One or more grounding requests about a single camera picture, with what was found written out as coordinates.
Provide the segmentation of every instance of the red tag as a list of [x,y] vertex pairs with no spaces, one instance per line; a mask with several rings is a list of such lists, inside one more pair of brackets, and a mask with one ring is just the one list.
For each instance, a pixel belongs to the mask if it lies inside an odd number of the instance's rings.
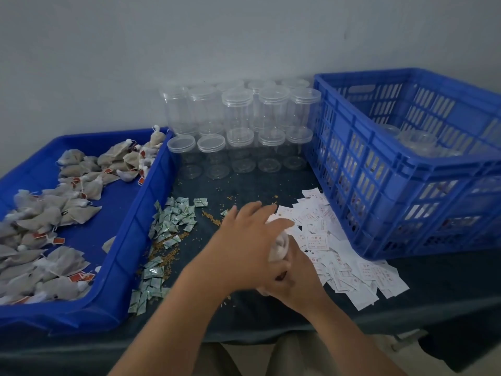
[[53,238],[52,239],[52,244],[60,245],[64,244],[65,239],[64,238]]
[[84,277],[85,277],[84,272],[78,272],[78,273],[72,274],[68,278],[70,279],[71,282],[77,282],[77,281],[82,281],[84,279]]
[[94,273],[87,273],[84,278],[82,278],[82,281],[92,281],[95,277],[96,275]]
[[34,233],[33,234],[33,239],[41,239],[41,238],[46,238],[47,234],[46,233]]
[[23,298],[17,300],[16,302],[14,302],[13,305],[22,305],[23,303],[25,303],[28,300],[29,300],[29,297],[26,296],[26,297],[23,297]]

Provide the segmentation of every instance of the gray wall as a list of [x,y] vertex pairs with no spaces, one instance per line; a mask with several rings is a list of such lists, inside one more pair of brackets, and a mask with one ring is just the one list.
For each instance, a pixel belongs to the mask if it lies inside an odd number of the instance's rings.
[[62,134],[164,125],[168,82],[417,66],[501,91],[500,6],[0,0],[0,174]]

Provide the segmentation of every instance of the leg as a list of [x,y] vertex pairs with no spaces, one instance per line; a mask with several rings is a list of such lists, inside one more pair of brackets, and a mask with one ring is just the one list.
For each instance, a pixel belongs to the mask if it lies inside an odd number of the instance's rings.
[[241,376],[221,343],[202,343],[193,376]]
[[275,345],[266,376],[335,376],[334,360],[316,332],[292,332]]

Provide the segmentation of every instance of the dark tablecloth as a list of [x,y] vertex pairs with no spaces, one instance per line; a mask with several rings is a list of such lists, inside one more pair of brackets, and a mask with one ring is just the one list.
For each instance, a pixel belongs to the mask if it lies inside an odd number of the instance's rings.
[[[302,197],[301,190],[317,187],[311,169],[264,174],[258,169],[213,181],[204,176],[176,180],[174,196],[207,197],[204,210],[215,219],[234,203],[241,207],[251,201],[276,202],[291,206]],[[180,244],[178,260],[172,266],[171,286],[182,268],[202,249],[217,227],[197,208],[193,232]],[[329,296],[367,334],[398,334],[444,322],[501,304],[501,251],[464,252],[391,260],[410,290],[398,297],[380,298],[373,306],[357,311],[348,297]],[[6,374],[105,374],[134,339],[156,304],[147,313],[130,317],[120,327],[96,334],[50,337],[34,328],[12,326],[2,331],[0,370]],[[273,341],[290,330],[311,330],[310,324],[273,297],[256,291],[236,292],[216,311],[205,341],[255,344]]]

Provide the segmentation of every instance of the blue plastic tray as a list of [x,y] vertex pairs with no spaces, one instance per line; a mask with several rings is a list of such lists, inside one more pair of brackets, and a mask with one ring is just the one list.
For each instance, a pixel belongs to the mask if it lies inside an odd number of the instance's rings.
[[[501,244],[501,96],[422,69],[318,74],[306,156],[360,256]],[[381,128],[435,134],[457,157],[415,154]]]
[[[144,144],[151,129],[91,133],[54,139],[21,165],[0,179],[0,215],[14,208],[18,189],[40,191],[58,184],[57,159],[66,149],[77,148],[86,155],[99,156],[110,146],[127,138]],[[167,133],[167,140],[172,133]],[[84,225],[61,227],[58,236],[68,246],[83,251],[91,262],[87,271],[102,265],[89,293],[76,301],[44,302],[31,305],[0,306],[0,325],[26,323],[46,329],[50,334],[85,333],[109,330],[127,317],[135,273],[150,240],[148,231],[155,213],[154,202],[165,199],[176,174],[175,163],[162,145],[158,157],[142,186],[137,180],[118,180],[93,201],[103,208]],[[116,235],[108,255],[101,249]]]

